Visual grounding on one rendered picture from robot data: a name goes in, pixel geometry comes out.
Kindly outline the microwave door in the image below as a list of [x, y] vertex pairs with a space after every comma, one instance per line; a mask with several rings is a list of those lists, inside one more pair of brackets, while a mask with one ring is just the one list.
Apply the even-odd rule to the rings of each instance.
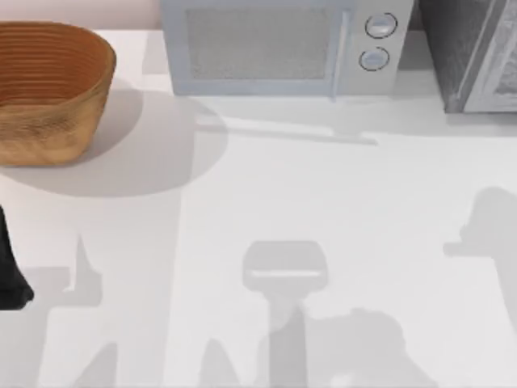
[[330, 96], [352, 10], [349, 0], [160, 0], [174, 93]]

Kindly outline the round microwave knob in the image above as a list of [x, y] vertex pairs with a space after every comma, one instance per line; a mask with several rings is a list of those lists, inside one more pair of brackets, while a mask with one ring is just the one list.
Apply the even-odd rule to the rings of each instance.
[[360, 67], [368, 72], [384, 69], [390, 62], [389, 52], [382, 47], [375, 47], [363, 51], [359, 56]]
[[397, 30], [397, 18], [391, 13], [372, 15], [365, 23], [366, 33], [373, 39], [384, 39]]

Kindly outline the pale microwave oven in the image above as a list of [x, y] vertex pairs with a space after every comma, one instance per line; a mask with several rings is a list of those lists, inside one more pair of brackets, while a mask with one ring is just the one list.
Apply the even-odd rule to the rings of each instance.
[[[414, 0], [349, 0], [353, 6], [347, 29], [347, 40], [338, 97], [348, 95], [387, 95], [393, 89], [403, 45], [405, 43]], [[365, 31], [372, 15], [391, 13], [397, 18], [397, 30], [384, 39], [373, 39]], [[359, 65], [363, 51], [382, 47], [390, 62], [382, 70], [368, 72]]]

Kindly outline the brown woven basket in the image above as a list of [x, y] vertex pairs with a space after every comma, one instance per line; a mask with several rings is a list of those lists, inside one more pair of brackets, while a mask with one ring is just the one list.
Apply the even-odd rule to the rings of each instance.
[[0, 21], [0, 166], [70, 163], [103, 116], [116, 52], [84, 27]]

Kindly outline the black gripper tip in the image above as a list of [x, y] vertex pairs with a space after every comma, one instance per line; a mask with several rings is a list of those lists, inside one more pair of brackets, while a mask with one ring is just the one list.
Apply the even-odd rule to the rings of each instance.
[[0, 311], [22, 310], [34, 296], [16, 262], [5, 213], [0, 205]]

